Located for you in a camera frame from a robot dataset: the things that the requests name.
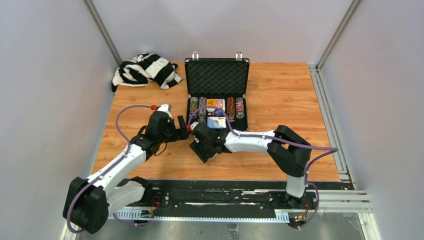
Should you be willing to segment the blue card deck box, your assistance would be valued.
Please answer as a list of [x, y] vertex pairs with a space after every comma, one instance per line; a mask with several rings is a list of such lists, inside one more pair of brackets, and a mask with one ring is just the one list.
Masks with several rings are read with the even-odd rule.
[[206, 125], [211, 129], [226, 129], [227, 120], [224, 116], [212, 116], [207, 118]]

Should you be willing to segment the blue small blind button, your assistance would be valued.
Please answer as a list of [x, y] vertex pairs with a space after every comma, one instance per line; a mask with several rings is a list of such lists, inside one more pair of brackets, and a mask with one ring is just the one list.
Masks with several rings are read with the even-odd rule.
[[215, 117], [221, 117], [221, 116], [223, 116], [223, 115], [224, 115], [224, 112], [223, 112], [220, 108], [216, 108], [216, 109], [213, 111], [213, 115], [214, 115]]

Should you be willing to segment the black poker set case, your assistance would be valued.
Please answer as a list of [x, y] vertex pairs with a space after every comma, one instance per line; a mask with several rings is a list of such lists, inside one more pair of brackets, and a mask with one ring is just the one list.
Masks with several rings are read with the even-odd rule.
[[190, 98], [224, 99], [243, 98], [244, 117], [235, 118], [231, 127], [238, 131], [248, 129], [247, 85], [250, 59], [235, 57], [186, 58], [184, 60], [187, 84], [186, 120], [190, 117]]

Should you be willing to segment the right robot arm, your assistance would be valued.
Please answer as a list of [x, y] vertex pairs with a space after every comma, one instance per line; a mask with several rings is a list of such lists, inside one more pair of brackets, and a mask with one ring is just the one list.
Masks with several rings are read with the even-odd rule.
[[194, 122], [189, 127], [194, 141], [190, 148], [206, 163], [217, 154], [252, 152], [269, 155], [286, 174], [286, 203], [294, 209], [306, 202], [306, 167], [311, 157], [311, 145], [285, 125], [276, 130], [247, 132], [213, 129]]

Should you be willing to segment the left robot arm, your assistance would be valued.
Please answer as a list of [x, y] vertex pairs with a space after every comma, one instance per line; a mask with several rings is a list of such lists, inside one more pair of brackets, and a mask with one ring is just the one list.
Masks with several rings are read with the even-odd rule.
[[94, 234], [121, 208], [135, 202], [149, 206], [153, 193], [147, 180], [134, 177], [123, 186], [118, 184], [155, 156], [162, 144], [186, 140], [188, 136], [183, 116], [174, 120], [168, 110], [154, 111], [137, 135], [124, 137], [126, 147], [111, 162], [88, 177], [77, 176], [70, 182], [62, 212], [68, 230]]

